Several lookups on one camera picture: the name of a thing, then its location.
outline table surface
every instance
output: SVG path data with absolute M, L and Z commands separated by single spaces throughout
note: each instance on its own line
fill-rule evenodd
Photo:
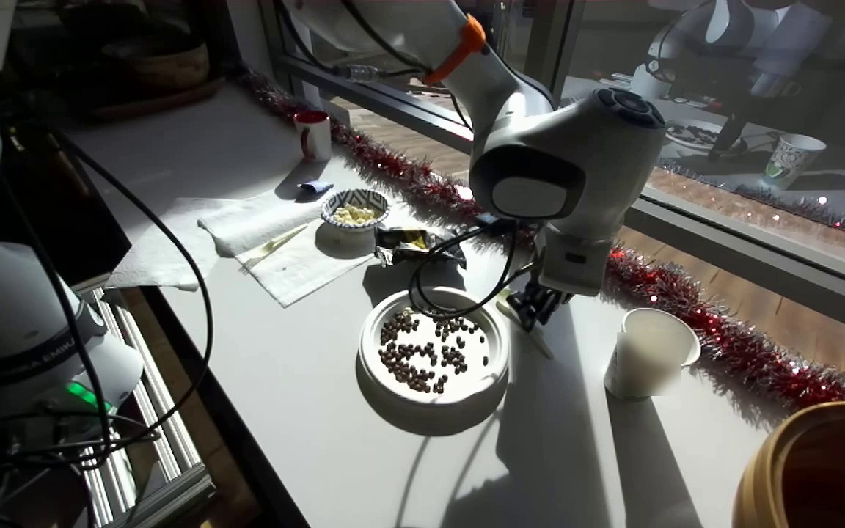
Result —
M 301 169 L 293 131 L 234 88 L 75 137 L 157 212 L 281 198 L 277 187 Z M 339 187 L 362 184 L 340 151 L 324 169 Z M 136 207 L 97 187 L 122 225 L 141 232 Z M 497 257 L 469 254 L 474 291 Z M 355 377 L 365 317 L 389 286 L 381 267 L 355 267 L 290 307 L 229 257 L 208 285 L 212 373 L 312 524 L 732 524 L 741 474 L 779 421 L 698 368 L 650 401 L 612 401 L 603 376 L 626 307 L 573 298 L 541 332 L 504 329 L 510 386 L 497 412 L 449 436 L 408 433 Z M 166 286 L 166 298 L 201 346 L 201 295 Z

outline red tinsel garland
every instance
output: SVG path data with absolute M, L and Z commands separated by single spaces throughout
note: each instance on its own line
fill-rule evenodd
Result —
M 286 119 L 302 107 L 277 93 L 268 80 L 248 77 L 242 80 L 242 88 Z M 478 203 L 460 195 L 459 184 L 437 175 L 430 165 L 416 165 L 380 147 L 367 134 L 340 122 L 334 122 L 334 140 L 347 147 L 367 175 L 396 184 L 422 212 L 449 222 L 469 222 L 478 213 Z M 666 307 L 686 320 L 701 336 L 698 366 L 723 383 L 748 386 L 752 393 L 788 407 L 845 398 L 843 373 L 798 360 L 752 324 L 705 305 L 698 286 L 672 267 L 650 263 L 632 248 L 614 248 L 607 260 L 607 292 L 632 305 Z

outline bowl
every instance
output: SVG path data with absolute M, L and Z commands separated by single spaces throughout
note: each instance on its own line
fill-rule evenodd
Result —
M 447 307 L 475 305 L 459 286 L 430 286 Z M 507 386 L 507 342 L 499 314 L 430 317 L 393 292 L 365 323 L 358 355 L 365 393 L 386 420 L 416 433 L 452 433 L 491 415 Z
M 330 195 L 324 220 L 340 232 L 372 234 L 391 212 L 386 194 L 371 187 L 349 187 Z
M 188 91 L 212 74 L 208 47 L 185 31 L 145 31 L 102 43 L 102 55 L 154 91 Z
M 783 420 L 742 473 L 736 528 L 845 524 L 845 401 Z

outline window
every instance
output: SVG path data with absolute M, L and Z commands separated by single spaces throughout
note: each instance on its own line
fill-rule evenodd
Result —
M 669 140 L 628 225 L 845 323 L 845 3 L 459 5 L 475 12 L 499 55 L 562 104 L 620 84 L 663 112 Z M 422 91 L 411 77 L 381 77 L 405 65 L 380 60 L 380 47 L 340 52 L 302 25 L 301 34 L 302 43 L 281 38 L 278 69 L 290 80 L 456 150 L 469 147 L 452 96 Z M 343 80 L 367 74 L 365 65 L 380 65 L 372 80 Z

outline paper cup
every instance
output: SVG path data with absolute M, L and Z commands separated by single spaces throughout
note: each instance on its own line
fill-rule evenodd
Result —
M 697 332 L 676 314 L 635 307 L 607 363 L 606 390 L 616 398 L 650 398 L 698 360 Z
M 305 157 L 331 157 L 331 116 L 327 112 L 296 112 L 293 126 Z
M 779 147 L 766 165 L 766 182 L 776 187 L 790 187 L 802 169 L 807 169 L 823 151 L 824 140 L 810 134 L 780 134 Z

